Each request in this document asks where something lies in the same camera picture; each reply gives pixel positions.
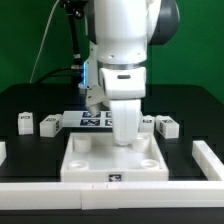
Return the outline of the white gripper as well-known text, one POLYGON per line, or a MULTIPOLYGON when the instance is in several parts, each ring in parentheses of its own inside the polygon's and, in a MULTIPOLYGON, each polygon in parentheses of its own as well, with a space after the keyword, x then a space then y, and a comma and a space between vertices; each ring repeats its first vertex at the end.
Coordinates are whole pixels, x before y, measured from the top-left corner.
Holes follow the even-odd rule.
POLYGON ((114 140, 121 146, 131 144, 138 135, 141 99, 146 95, 146 68, 101 68, 100 75, 104 89, 95 85, 87 90, 86 108, 91 114, 99 114, 101 105, 108 106, 109 100, 114 140))

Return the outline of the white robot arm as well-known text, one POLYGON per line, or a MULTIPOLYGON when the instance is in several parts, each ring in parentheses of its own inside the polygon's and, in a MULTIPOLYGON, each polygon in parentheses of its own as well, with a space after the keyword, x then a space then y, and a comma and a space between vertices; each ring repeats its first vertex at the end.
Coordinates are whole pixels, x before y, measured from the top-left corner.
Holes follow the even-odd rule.
POLYGON ((84 13, 93 46, 86 107, 96 115, 106 103, 114 140, 125 146, 138 135, 147 47, 173 37, 180 21, 178 5, 176 0, 86 0, 84 13))

